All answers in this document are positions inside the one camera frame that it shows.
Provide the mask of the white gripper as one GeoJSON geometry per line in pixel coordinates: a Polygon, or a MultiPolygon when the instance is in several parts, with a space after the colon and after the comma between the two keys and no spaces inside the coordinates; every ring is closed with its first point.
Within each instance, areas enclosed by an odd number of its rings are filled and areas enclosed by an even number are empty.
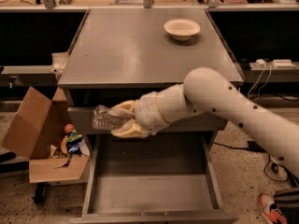
{"type": "Polygon", "coordinates": [[[126,122],[111,134],[119,138],[144,138],[155,135],[167,128],[169,123],[161,115],[157,103],[156,91],[141,96],[138,100],[129,100],[114,105],[114,110],[119,115],[135,115],[135,119],[126,122]]]}

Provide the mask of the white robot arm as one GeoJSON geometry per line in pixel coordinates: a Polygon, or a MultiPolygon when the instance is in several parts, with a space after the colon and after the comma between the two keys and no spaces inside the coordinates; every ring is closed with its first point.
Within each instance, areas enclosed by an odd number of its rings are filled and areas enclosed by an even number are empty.
{"type": "Polygon", "coordinates": [[[254,104],[217,71],[192,70],[180,85],[116,105],[135,115],[112,132],[121,138],[147,137],[181,119],[209,112],[231,121],[293,175],[299,176],[299,126],[254,104]]]}

